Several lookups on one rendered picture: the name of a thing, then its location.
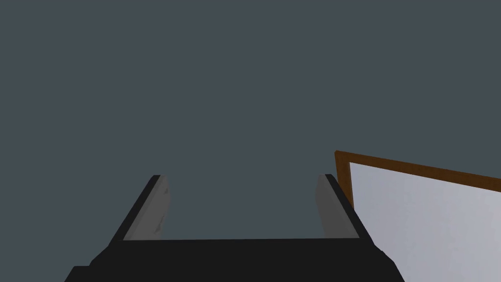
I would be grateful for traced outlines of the white door leaf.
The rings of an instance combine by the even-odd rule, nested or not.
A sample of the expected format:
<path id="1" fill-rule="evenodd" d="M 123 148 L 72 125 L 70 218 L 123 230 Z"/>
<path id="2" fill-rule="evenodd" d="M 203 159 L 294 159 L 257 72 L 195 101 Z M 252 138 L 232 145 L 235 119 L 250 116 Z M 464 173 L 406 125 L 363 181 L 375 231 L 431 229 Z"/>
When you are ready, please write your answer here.
<path id="1" fill-rule="evenodd" d="M 501 282 L 501 192 L 350 169 L 354 209 L 405 282 Z"/>

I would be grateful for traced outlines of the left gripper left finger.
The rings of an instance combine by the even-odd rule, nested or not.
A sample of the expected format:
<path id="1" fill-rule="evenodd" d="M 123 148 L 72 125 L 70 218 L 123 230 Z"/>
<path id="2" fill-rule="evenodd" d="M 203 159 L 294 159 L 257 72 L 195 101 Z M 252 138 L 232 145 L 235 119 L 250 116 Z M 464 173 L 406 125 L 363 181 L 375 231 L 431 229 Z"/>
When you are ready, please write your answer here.
<path id="1" fill-rule="evenodd" d="M 160 240 L 170 200 L 167 177 L 152 176 L 110 243 L 123 240 Z"/>

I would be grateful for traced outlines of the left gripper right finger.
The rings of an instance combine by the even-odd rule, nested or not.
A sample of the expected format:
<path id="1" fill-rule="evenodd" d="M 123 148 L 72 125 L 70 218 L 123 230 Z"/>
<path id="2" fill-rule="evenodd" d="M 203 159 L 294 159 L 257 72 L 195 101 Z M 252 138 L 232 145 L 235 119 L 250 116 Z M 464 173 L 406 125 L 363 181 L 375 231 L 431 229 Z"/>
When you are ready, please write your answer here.
<path id="1" fill-rule="evenodd" d="M 325 238 L 360 238 L 373 243 L 333 175 L 318 176 L 315 201 Z"/>

